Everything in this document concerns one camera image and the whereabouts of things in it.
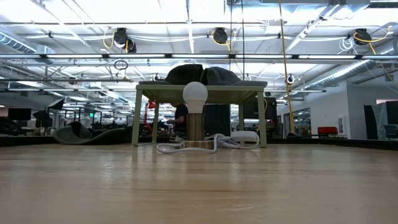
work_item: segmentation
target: wood grain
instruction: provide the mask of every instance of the wood grain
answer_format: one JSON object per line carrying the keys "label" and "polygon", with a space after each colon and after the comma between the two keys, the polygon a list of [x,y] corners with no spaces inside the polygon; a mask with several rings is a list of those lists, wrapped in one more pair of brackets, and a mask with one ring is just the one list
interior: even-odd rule
{"label": "wood grain", "polygon": [[398,223],[398,152],[0,148],[0,223]]}

